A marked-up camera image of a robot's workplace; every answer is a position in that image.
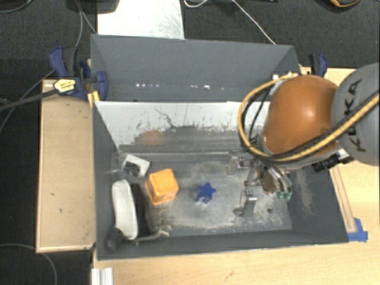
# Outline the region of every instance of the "white object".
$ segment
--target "white object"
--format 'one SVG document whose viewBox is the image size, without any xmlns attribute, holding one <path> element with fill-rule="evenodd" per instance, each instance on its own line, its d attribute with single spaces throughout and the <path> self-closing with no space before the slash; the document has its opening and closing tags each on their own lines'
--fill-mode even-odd
<svg viewBox="0 0 380 285">
<path fill-rule="evenodd" d="M 124 170 L 127 163 L 136 164 L 139 168 L 138 177 L 143 178 L 147 174 L 150 162 L 132 154 L 127 154 L 123 162 L 122 170 Z"/>
<path fill-rule="evenodd" d="M 93 268 L 91 270 L 91 285 L 113 285 L 112 267 L 103 270 Z"/>
<path fill-rule="evenodd" d="M 101 35 L 184 39 L 179 0 L 120 0 L 117 9 L 97 16 Z"/>
<path fill-rule="evenodd" d="M 127 239 L 135 239 L 138 234 L 135 202 L 131 186 L 125 179 L 113 183 L 112 201 L 115 211 L 115 227 L 120 229 Z"/>
</svg>

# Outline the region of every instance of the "blue tape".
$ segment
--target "blue tape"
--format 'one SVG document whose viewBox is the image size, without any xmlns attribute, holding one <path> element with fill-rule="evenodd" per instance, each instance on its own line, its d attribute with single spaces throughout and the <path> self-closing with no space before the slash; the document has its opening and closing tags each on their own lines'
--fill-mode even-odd
<svg viewBox="0 0 380 285">
<path fill-rule="evenodd" d="M 363 230 L 362 222 L 358 218 L 354 218 L 356 224 L 356 232 L 348 233 L 350 242 L 367 242 L 368 231 Z"/>
</svg>

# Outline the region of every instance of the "blue toy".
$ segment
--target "blue toy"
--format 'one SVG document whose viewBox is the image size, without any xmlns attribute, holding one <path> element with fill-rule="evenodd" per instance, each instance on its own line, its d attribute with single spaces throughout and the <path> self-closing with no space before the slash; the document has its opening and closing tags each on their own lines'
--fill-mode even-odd
<svg viewBox="0 0 380 285">
<path fill-rule="evenodd" d="M 215 192 L 216 192 L 216 189 L 211 187 L 209 182 L 205 183 L 204 185 L 200 185 L 195 191 L 195 195 L 196 195 L 195 201 L 208 204 L 208 202 L 213 199 L 213 193 Z"/>
</svg>

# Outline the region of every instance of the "wooden board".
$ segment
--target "wooden board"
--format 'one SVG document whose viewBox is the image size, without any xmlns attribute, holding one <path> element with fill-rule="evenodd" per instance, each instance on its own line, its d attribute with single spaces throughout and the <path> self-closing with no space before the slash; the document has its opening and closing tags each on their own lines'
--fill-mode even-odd
<svg viewBox="0 0 380 285">
<path fill-rule="evenodd" d="M 43 91 L 52 89 L 44 81 Z M 90 106 L 73 97 L 42 100 L 37 252 L 90 249 L 95 242 Z"/>
</svg>

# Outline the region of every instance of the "clamp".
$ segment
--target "clamp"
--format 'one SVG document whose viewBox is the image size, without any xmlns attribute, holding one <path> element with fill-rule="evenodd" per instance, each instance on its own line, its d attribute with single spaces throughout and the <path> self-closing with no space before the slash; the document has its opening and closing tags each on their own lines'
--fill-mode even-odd
<svg viewBox="0 0 380 285">
<path fill-rule="evenodd" d="M 105 100 L 108 91 L 108 80 L 104 71 L 99 71 L 95 77 L 89 77 L 88 67 L 82 65 L 81 77 L 75 76 L 75 47 L 56 47 L 49 53 L 50 66 L 57 72 L 59 80 L 54 84 L 54 89 L 59 95 L 73 96 L 87 100 L 91 91 L 97 90 L 100 100 Z"/>
</svg>

